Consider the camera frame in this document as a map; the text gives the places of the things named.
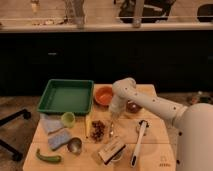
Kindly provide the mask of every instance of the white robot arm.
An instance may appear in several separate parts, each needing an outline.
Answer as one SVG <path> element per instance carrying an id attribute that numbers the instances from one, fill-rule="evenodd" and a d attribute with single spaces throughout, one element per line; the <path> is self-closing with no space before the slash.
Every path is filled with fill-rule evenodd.
<path id="1" fill-rule="evenodd" d="M 190 107 L 160 97 L 151 97 L 136 90 L 132 78 L 116 81 L 109 111 L 119 117 L 132 100 L 179 129 L 177 171 L 213 170 L 213 106 L 195 104 Z"/>

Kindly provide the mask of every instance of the floor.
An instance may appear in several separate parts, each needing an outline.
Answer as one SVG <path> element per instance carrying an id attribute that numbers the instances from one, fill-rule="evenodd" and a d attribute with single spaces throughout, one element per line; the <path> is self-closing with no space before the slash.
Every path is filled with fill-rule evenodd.
<path id="1" fill-rule="evenodd" d="M 158 93 L 158 96 L 189 105 L 188 99 L 196 94 L 197 92 Z M 11 153 L 0 147 L 0 170 L 22 171 L 22 166 L 39 120 L 39 113 L 36 109 L 39 99 L 39 97 L 22 96 L 0 97 L 0 118 L 4 118 L 23 108 L 26 108 L 32 113 L 30 120 L 24 120 L 23 117 L 18 117 L 14 121 L 0 127 L 0 138 L 13 145 L 13 147 L 18 148 L 24 154 L 24 158 L 20 162 L 14 162 L 11 160 Z M 168 123 L 166 123 L 166 127 L 174 156 L 176 156 L 178 131 Z"/>
<path id="2" fill-rule="evenodd" d="M 37 13 L 33 13 L 30 0 L 1 0 L 0 22 L 3 25 L 32 25 L 52 19 L 54 24 L 65 17 L 65 0 L 40 0 Z M 124 0 L 85 0 L 84 12 L 86 24 L 118 24 L 121 4 Z M 200 5 L 212 3 L 212 0 L 176 0 L 166 22 L 197 22 L 197 10 Z"/>

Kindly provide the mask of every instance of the chair leg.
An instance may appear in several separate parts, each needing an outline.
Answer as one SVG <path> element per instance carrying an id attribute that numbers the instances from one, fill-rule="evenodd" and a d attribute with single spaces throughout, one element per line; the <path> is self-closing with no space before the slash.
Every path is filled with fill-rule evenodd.
<path id="1" fill-rule="evenodd" d="M 26 109 L 23 109 L 19 112 L 16 112 L 4 119 L 0 120 L 0 126 L 8 123 L 9 121 L 17 118 L 18 116 L 23 115 L 24 119 L 29 119 L 31 118 L 31 113 L 28 112 Z M 0 145 L 3 146 L 4 148 L 6 148 L 7 150 L 11 151 L 13 153 L 13 160 L 14 161 L 20 161 L 23 157 L 23 154 L 20 153 L 19 151 L 17 151 L 15 148 L 13 148 L 12 146 L 10 146 L 9 144 L 7 144 L 6 142 L 4 142 L 3 140 L 0 139 Z"/>
<path id="2" fill-rule="evenodd" d="M 28 112 L 26 109 L 23 109 L 23 110 L 21 110 L 21 111 L 19 111 L 19 112 L 16 112 L 16 113 L 14 113 L 14 114 L 12 114 L 12 115 L 10 115 L 10 116 L 4 118 L 4 119 L 1 119 L 1 120 L 0 120 L 0 126 L 2 126 L 2 125 L 4 125 L 4 124 L 6 124 L 7 122 L 9 122 L 9 121 L 11 121 L 11 120 L 17 118 L 18 116 L 20 116 L 20 115 L 22 115 L 22 114 L 23 114 L 23 116 L 24 116 L 24 119 L 29 119 L 29 118 L 31 117 L 31 113 Z"/>
<path id="3" fill-rule="evenodd" d="M 0 145 L 6 148 L 7 150 L 11 151 L 13 153 L 13 160 L 14 161 L 20 161 L 23 157 L 23 154 L 17 151 L 15 148 L 4 142 L 3 140 L 0 139 Z"/>

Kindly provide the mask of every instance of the kitchen cabinet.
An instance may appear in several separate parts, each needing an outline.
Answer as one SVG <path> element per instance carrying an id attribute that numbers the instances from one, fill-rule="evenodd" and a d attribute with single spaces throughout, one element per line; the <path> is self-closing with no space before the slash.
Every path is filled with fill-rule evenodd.
<path id="1" fill-rule="evenodd" d="M 157 91 L 213 87 L 213 32 L 0 34 L 0 94 L 42 94 L 49 79 L 113 83 L 134 77 Z"/>

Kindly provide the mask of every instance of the dried fruit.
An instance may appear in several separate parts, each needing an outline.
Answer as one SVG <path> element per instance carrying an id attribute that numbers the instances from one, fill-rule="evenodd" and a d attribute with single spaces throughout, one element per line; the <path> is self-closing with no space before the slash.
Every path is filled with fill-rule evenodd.
<path id="1" fill-rule="evenodd" d="M 104 129 L 105 125 L 100 120 L 92 122 L 93 131 L 91 133 L 91 137 L 95 140 L 95 142 L 99 142 L 104 137 Z"/>

